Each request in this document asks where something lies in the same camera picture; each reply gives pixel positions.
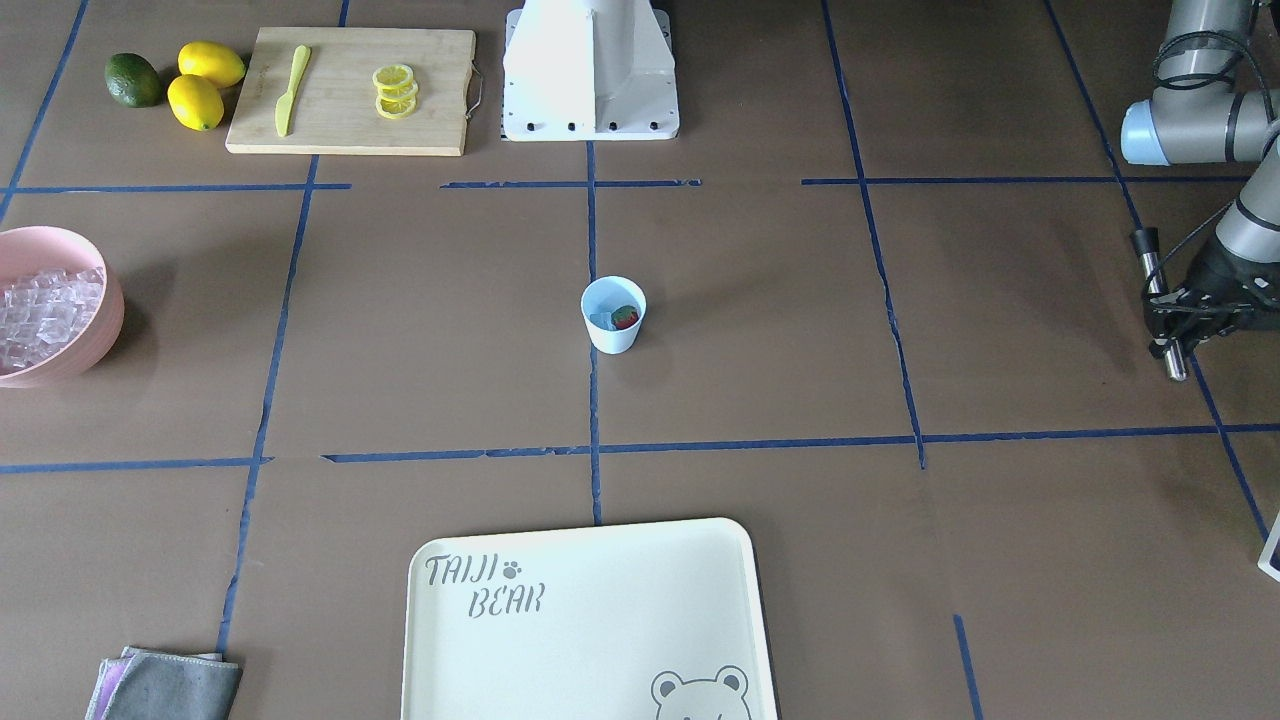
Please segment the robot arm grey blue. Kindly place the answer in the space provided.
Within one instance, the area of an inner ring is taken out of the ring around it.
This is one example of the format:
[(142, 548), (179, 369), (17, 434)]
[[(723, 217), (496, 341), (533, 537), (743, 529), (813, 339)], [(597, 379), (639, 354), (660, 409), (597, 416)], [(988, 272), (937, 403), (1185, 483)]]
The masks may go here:
[(1149, 72), (1152, 95), (1121, 126), (1133, 165), (1254, 163), (1253, 176), (1212, 219), (1212, 236), (1169, 284), (1149, 231), (1132, 234), (1144, 269), (1151, 354), (1172, 361), (1236, 331), (1277, 329), (1277, 91), (1251, 47), (1256, 1), (1175, 1)]

